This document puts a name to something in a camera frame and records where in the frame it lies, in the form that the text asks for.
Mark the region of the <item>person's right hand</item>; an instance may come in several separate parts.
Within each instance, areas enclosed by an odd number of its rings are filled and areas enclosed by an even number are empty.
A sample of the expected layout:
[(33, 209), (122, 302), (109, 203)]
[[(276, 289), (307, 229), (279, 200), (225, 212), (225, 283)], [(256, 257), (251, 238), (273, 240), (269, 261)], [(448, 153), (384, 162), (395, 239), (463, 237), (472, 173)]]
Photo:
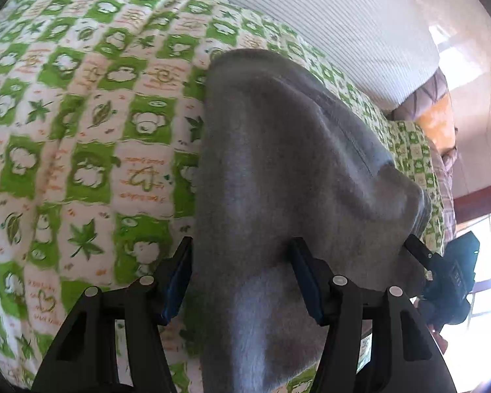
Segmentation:
[(441, 334), (435, 329), (433, 325), (428, 325), (427, 327), (441, 353), (444, 355), (448, 349), (449, 343), (444, 339), (444, 337), (441, 336)]

